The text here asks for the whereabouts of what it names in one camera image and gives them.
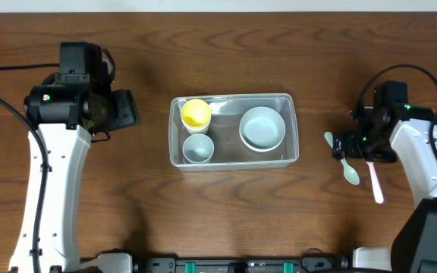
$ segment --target green tape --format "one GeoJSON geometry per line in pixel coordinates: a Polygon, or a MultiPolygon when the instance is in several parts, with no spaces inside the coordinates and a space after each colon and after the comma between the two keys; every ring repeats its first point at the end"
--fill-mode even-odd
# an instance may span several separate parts
{"type": "Polygon", "coordinates": [[[185,263],[185,273],[195,273],[195,263],[194,262],[185,263]]]}
{"type": "Polygon", "coordinates": [[[292,262],[285,262],[285,273],[294,273],[294,265],[292,262]]]}

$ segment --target tray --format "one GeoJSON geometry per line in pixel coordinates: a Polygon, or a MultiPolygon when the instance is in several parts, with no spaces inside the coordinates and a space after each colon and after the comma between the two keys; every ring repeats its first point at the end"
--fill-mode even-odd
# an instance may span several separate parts
{"type": "Polygon", "coordinates": [[[219,171],[252,168],[282,168],[295,162],[299,155],[296,111],[288,94],[248,94],[180,97],[171,101],[168,129],[170,161],[181,171],[219,171]],[[206,133],[214,143],[210,163],[190,164],[183,155],[183,142],[190,134],[181,122],[181,108],[190,99],[202,99],[212,109],[210,128],[206,133]],[[249,109],[265,106],[276,110],[286,124],[281,144],[270,152],[254,152],[242,142],[239,123],[249,109]]]}

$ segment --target wooden tabletop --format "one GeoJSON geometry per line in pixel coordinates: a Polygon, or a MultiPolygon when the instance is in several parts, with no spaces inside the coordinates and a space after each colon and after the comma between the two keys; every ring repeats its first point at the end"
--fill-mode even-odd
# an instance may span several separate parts
{"type": "MultiPolygon", "coordinates": [[[[437,14],[0,14],[0,65],[58,62],[59,44],[110,50],[113,89],[131,89],[141,124],[93,144],[83,169],[78,244],[139,256],[299,256],[390,246],[413,211],[401,163],[377,164],[385,203],[343,178],[326,131],[354,128],[349,110],[366,81],[398,63],[437,76],[437,14]],[[179,96],[289,93],[300,158],[287,168],[180,172],[168,154],[170,102],[179,96]]],[[[23,111],[55,71],[0,71],[0,96],[23,111]]],[[[409,100],[435,107],[427,77],[399,69],[409,100]]],[[[16,247],[30,168],[26,128],[0,106],[0,272],[16,247]]]]}

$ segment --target spoon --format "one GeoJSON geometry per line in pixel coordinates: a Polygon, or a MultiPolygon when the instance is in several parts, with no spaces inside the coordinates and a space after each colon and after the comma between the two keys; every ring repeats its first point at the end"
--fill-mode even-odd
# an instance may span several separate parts
{"type": "MultiPolygon", "coordinates": [[[[333,134],[330,132],[326,132],[325,139],[326,142],[328,142],[330,147],[333,149],[333,134]]],[[[360,178],[357,171],[355,171],[355,169],[347,163],[347,160],[345,158],[340,160],[340,162],[343,164],[343,176],[345,176],[345,179],[347,179],[347,181],[350,182],[350,184],[352,185],[358,185],[360,183],[360,178]]]]}
{"type": "Polygon", "coordinates": [[[378,204],[384,202],[384,196],[382,195],[382,190],[380,189],[379,179],[377,178],[376,169],[373,167],[373,162],[367,162],[370,171],[370,180],[372,181],[372,191],[373,198],[378,204]]]}

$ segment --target yellow cup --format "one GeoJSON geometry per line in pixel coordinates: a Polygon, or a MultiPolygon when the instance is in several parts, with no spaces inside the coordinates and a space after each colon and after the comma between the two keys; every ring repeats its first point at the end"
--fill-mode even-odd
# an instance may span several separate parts
{"type": "Polygon", "coordinates": [[[181,109],[181,121],[191,134],[206,133],[211,118],[212,111],[209,104],[201,99],[192,99],[181,109]]]}

